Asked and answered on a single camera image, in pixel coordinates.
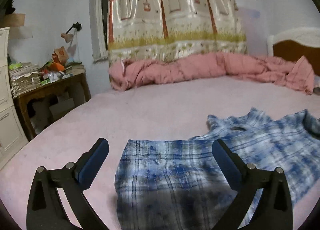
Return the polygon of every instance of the wooden headboard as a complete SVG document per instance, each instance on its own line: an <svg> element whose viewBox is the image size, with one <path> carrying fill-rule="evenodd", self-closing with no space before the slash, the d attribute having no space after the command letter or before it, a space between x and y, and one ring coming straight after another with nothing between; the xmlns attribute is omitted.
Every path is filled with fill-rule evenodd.
<svg viewBox="0 0 320 230"><path fill-rule="evenodd" d="M304 55L320 76L320 29L302 27L272 35L268 38L268 55L289 61Z"/></svg>

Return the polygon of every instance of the curtain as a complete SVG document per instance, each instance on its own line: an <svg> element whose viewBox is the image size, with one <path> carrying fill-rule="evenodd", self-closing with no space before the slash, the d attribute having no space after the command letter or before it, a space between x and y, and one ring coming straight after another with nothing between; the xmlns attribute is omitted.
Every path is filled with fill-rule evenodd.
<svg viewBox="0 0 320 230"><path fill-rule="evenodd" d="M235 0L110 0L108 58L171 62L247 49Z"/></svg>

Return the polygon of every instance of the blue plaid shirt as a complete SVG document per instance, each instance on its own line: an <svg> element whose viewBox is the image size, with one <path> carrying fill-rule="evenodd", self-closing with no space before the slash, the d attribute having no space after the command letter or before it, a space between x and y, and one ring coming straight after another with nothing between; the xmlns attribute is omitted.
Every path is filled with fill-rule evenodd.
<svg viewBox="0 0 320 230"><path fill-rule="evenodd" d="M320 121L307 110L273 121L252 108L238 118L210 115L208 122L206 135L188 141L128 141L115 178L122 230L212 229L237 193L212 156L216 139L259 169L282 167L293 205L320 178Z"/></svg>

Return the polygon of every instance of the cabinet drawer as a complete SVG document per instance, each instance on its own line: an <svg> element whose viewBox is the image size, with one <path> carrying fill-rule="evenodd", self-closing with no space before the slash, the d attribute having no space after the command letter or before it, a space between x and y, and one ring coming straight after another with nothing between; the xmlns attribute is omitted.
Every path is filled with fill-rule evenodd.
<svg viewBox="0 0 320 230"><path fill-rule="evenodd" d="M8 65L8 59L7 59L8 39L9 39L9 28L0 29L0 67Z"/></svg>
<svg viewBox="0 0 320 230"><path fill-rule="evenodd" d="M21 128L14 106L0 113L0 150L2 155L10 153L21 143L26 144L26 137Z"/></svg>
<svg viewBox="0 0 320 230"><path fill-rule="evenodd" d="M0 112L13 105L7 66L0 68Z"/></svg>

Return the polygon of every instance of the window frame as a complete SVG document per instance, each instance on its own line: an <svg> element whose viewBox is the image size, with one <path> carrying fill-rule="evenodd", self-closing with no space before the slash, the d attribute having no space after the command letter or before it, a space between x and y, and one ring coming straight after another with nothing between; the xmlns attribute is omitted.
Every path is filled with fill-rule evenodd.
<svg viewBox="0 0 320 230"><path fill-rule="evenodd" d="M106 45L106 41L108 44L108 30L109 30L109 11L110 11L110 0L108 2L108 15L107 15L107 31L106 36L104 36L103 32L103 16L102 16L102 0L96 0L96 18L97 18L97 28L98 28L98 39L99 39L99 47L100 47L100 54L102 59L108 58L108 49Z"/></svg>

